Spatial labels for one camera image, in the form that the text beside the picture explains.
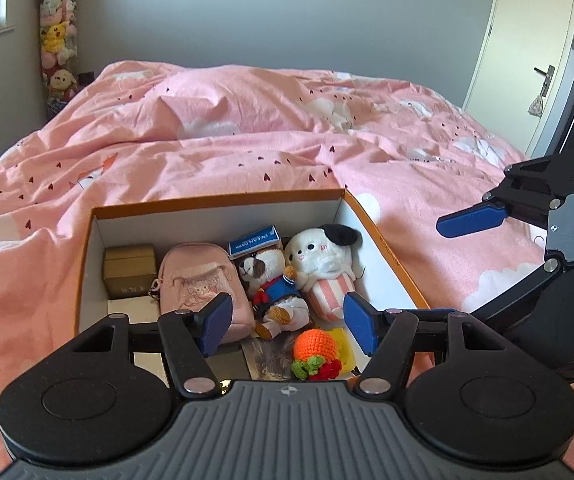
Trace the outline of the pink fabric pouch bag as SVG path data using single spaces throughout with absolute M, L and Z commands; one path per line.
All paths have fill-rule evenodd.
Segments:
M 222 344 L 247 338 L 255 316 L 236 266 L 225 250 L 210 243 L 185 243 L 163 257 L 150 294 L 159 299 L 160 312 L 185 309 L 199 312 L 220 292 L 232 298 L 233 314 Z

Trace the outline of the yellow plastic packet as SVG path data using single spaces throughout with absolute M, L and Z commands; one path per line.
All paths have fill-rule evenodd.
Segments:
M 337 359 L 341 364 L 338 378 L 359 376 L 361 372 L 359 367 L 357 367 L 357 360 L 355 359 L 347 332 L 343 328 L 336 327 L 329 330 L 328 333 L 337 346 Z

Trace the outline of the dark picture card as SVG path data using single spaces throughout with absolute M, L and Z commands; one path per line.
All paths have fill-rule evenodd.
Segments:
M 293 343 L 295 333 L 281 333 L 273 340 L 247 338 L 241 341 L 245 361 L 252 380 L 287 382 L 293 378 Z

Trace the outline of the white cat plush striped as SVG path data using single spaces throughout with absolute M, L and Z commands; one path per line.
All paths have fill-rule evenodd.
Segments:
M 297 271 L 297 289 L 324 321 L 343 320 L 343 300 L 357 279 L 352 247 L 360 233 L 342 224 L 324 224 L 293 236 L 284 249 L 286 262 Z

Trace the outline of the pink heart-print duvet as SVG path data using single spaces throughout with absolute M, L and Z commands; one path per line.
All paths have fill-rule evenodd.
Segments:
M 574 479 L 574 382 L 473 318 L 539 266 L 508 218 L 445 238 L 508 144 L 435 91 L 321 70 L 120 62 L 0 158 L 0 479 Z M 399 393 L 222 379 L 179 396 L 158 321 L 78 328 L 97 208 L 351 194 L 415 283 Z

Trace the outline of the blue card pack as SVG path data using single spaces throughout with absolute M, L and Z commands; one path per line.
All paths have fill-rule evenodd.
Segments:
M 281 242 L 276 226 L 266 226 L 251 233 L 231 240 L 227 244 L 229 259 L 236 260 L 250 255 L 252 252 L 277 246 Z

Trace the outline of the white bedroom door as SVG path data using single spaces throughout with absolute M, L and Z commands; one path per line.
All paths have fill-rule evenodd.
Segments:
M 545 99 L 534 67 L 556 67 Z M 464 107 L 527 156 L 545 154 L 574 82 L 574 0 L 493 0 Z

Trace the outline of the orange crochet carrot toy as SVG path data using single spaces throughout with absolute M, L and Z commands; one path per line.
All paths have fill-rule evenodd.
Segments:
M 326 382 L 336 379 L 342 364 L 336 340 L 330 333 L 312 328 L 301 333 L 293 343 L 293 376 L 301 382 Z

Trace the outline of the gold jewelry box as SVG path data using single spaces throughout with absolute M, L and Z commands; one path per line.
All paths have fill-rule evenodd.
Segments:
M 135 245 L 104 250 L 102 279 L 110 299 L 147 296 L 157 276 L 153 246 Z

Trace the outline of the white small box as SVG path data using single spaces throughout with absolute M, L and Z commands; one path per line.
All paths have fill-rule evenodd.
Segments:
M 124 313 L 135 323 L 154 323 L 160 316 L 158 301 L 150 296 L 109 300 L 108 313 Z

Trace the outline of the brown white dog plush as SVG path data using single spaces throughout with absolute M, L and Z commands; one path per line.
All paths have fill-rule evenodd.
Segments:
M 272 340 L 310 324 L 310 310 L 297 287 L 298 273 L 280 247 L 268 247 L 240 258 L 236 268 L 255 314 L 255 332 Z

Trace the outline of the orange cardboard storage box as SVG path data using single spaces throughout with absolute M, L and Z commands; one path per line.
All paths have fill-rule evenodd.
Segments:
M 345 326 L 345 296 L 379 310 L 426 300 L 373 221 L 340 190 L 184 198 L 97 208 L 89 220 L 78 328 L 110 313 L 153 322 L 233 298 L 209 363 L 222 379 L 288 380 L 293 345 L 323 330 L 327 370 L 349 378 L 367 356 Z

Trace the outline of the hanging plush toy organizer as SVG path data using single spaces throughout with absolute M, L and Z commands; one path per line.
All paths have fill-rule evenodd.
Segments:
M 78 93 L 78 0 L 40 0 L 40 73 L 47 118 Z

